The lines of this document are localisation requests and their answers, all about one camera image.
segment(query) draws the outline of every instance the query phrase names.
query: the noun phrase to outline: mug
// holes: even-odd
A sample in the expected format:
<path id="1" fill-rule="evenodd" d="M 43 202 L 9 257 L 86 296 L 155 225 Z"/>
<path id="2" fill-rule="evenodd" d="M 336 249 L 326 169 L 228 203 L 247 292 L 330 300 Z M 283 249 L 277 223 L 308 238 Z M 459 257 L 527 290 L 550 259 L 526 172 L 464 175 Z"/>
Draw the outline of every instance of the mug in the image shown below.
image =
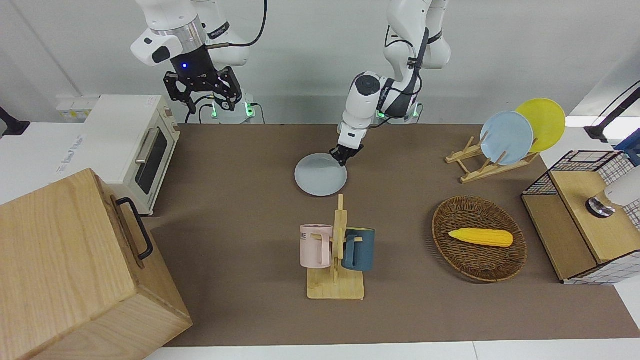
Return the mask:
<path id="1" fill-rule="evenodd" d="M 300 226 L 300 265 L 311 269 L 331 266 L 330 242 L 332 236 L 333 226 L 331 225 Z"/>
<path id="2" fill-rule="evenodd" d="M 342 267 L 348 270 L 369 271 L 373 268 L 374 229 L 348 227 L 345 233 Z"/>

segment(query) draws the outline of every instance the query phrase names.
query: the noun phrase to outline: plate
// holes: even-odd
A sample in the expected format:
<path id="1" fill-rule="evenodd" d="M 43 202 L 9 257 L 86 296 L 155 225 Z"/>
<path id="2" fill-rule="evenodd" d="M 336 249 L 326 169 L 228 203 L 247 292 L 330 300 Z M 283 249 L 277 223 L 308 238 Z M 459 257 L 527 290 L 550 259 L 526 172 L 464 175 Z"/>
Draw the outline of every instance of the plate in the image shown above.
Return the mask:
<path id="1" fill-rule="evenodd" d="M 566 127 L 564 110 L 551 99 L 531 99 L 520 105 L 516 112 L 527 118 L 533 129 L 536 143 L 531 152 L 541 152 L 555 145 Z"/>
<path id="2" fill-rule="evenodd" d="M 300 160 L 295 171 L 296 183 L 307 194 L 329 196 L 347 183 L 347 168 L 331 155 L 311 154 Z"/>
<path id="3" fill-rule="evenodd" d="M 505 157 L 500 165 L 511 165 L 522 160 L 529 153 L 533 143 L 533 130 L 529 121 L 515 111 L 503 111 L 492 116 L 480 132 L 480 138 L 486 136 L 480 148 L 492 162 L 498 161 L 504 151 Z"/>

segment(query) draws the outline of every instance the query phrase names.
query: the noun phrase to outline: oven handle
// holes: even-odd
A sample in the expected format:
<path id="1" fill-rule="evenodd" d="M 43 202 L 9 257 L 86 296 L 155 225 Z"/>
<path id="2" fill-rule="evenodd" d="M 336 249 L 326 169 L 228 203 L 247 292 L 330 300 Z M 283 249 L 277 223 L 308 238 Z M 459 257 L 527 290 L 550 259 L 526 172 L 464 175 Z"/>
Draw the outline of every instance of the oven handle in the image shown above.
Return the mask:
<path id="1" fill-rule="evenodd" d="M 142 232 L 142 236 L 144 236 L 145 242 L 147 243 L 147 249 L 143 251 L 142 254 L 138 255 L 138 259 L 144 260 L 148 258 L 149 255 L 151 255 L 151 253 L 154 251 L 154 244 L 151 242 L 151 238 L 147 233 L 147 228 L 145 228 L 145 224 L 142 223 L 142 218 L 140 217 L 140 214 L 138 213 L 138 209 L 136 209 L 136 205 L 133 203 L 133 200 L 131 200 L 128 197 L 123 197 L 122 199 L 116 200 L 117 206 L 122 206 L 124 204 L 129 204 L 131 206 L 131 209 L 133 210 L 133 215 L 135 215 L 136 221 L 138 222 L 138 226 L 140 226 L 140 231 Z"/>
<path id="2" fill-rule="evenodd" d="M 149 129 L 147 132 L 147 137 L 145 141 L 142 143 L 142 148 L 136 157 L 136 164 L 146 164 L 149 160 L 149 156 L 151 156 L 151 150 L 154 148 L 156 144 L 156 140 L 158 139 L 158 135 L 160 135 L 160 129 Z"/>

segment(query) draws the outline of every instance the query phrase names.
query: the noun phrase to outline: brown table mat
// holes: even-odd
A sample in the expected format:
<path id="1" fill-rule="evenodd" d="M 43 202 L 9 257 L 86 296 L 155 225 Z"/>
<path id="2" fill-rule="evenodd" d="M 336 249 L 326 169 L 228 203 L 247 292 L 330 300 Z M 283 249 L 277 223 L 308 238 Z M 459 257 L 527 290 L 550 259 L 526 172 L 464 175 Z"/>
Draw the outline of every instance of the brown table mat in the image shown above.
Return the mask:
<path id="1" fill-rule="evenodd" d="M 169 346 L 634 338 L 612 286 L 559 284 L 520 193 L 532 165 L 459 184 L 444 156 L 479 126 L 383 126 L 349 160 L 342 189 L 349 225 L 376 230 L 363 301 L 309 300 L 299 226 L 331 224 L 337 196 L 296 186 L 302 157 L 326 152 L 335 126 L 183 126 L 153 217 L 145 223 L 193 317 Z M 469 168 L 481 160 L 465 160 Z M 514 278 L 473 284 L 432 243 L 436 207 L 475 195 L 505 209 L 525 234 L 527 264 Z"/>

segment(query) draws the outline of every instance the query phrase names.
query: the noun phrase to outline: black handle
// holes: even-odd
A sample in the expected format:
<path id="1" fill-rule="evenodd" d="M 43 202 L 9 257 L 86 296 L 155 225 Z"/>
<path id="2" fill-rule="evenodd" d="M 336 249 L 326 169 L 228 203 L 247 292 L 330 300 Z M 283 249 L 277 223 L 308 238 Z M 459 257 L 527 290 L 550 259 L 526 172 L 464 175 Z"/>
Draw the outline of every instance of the black handle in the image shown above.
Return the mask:
<path id="1" fill-rule="evenodd" d="M 131 206 L 131 209 L 133 210 L 133 215 L 136 216 L 136 221 L 138 222 L 138 226 L 140 226 L 140 231 L 142 231 L 142 236 L 145 237 L 145 242 L 147 243 L 147 249 L 144 252 L 142 252 L 142 254 L 138 255 L 138 259 L 144 260 L 148 258 L 149 255 L 151 255 L 151 253 L 154 251 L 154 244 L 151 242 L 151 238 L 149 238 L 149 234 L 147 233 L 145 224 L 142 223 L 142 218 L 140 217 L 140 214 L 138 213 L 138 209 L 136 209 L 136 205 L 133 203 L 133 200 L 131 200 L 128 197 L 123 197 L 122 199 L 116 200 L 117 206 L 121 206 L 124 204 L 129 204 Z"/>

